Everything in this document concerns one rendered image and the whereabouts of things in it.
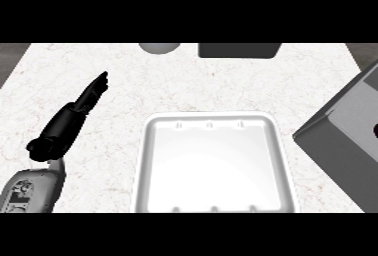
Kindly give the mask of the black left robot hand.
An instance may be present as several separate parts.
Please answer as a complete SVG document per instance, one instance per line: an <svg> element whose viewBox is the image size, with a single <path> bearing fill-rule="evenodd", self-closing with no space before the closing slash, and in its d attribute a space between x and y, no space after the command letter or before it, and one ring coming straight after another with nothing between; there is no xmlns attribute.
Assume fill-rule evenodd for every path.
<svg viewBox="0 0 378 256"><path fill-rule="evenodd" d="M40 136L27 145L30 158L37 162L58 160L77 139L87 115L108 90L108 72L86 87L78 99L65 104L50 119Z"/></svg>

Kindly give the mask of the grey box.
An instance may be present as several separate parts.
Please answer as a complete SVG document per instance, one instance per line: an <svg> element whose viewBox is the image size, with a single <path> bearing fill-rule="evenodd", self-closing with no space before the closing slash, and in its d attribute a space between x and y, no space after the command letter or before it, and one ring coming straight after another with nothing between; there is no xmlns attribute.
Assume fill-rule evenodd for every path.
<svg viewBox="0 0 378 256"><path fill-rule="evenodd" d="M356 75L292 138L363 212L378 213L378 60Z"/></svg>

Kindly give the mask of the white tray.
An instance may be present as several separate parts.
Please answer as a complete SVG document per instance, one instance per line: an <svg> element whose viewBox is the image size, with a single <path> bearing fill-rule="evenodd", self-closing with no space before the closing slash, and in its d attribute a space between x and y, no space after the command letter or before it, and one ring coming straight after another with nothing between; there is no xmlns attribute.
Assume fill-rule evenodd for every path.
<svg viewBox="0 0 378 256"><path fill-rule="evenodd" d="M170 112L143 125L134 213L297 213L272 116Z"/></svg>

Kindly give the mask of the grey round object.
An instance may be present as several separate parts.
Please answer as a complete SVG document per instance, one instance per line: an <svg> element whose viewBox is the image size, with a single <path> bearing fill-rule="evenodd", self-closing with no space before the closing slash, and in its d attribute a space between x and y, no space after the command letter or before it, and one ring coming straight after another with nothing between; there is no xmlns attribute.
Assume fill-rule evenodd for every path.
<svg viewBox="0 0 378 256"><path fill-rule="evenodd" d="M139 46L149 54L159 55L174 51L180 46L180 44L179 43L140 43Z"/></svg>

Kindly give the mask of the dark grey rectangular object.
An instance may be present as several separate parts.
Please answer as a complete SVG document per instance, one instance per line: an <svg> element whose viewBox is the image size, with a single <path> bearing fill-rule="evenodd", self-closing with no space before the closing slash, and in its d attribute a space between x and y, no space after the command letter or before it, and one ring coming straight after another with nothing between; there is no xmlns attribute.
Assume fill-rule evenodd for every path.
<svg viewBox="0 0 378 256"><path fill-rule="evenodd" d="M275 57L281 43L199 43L201 58L260 58Z"/></svg>

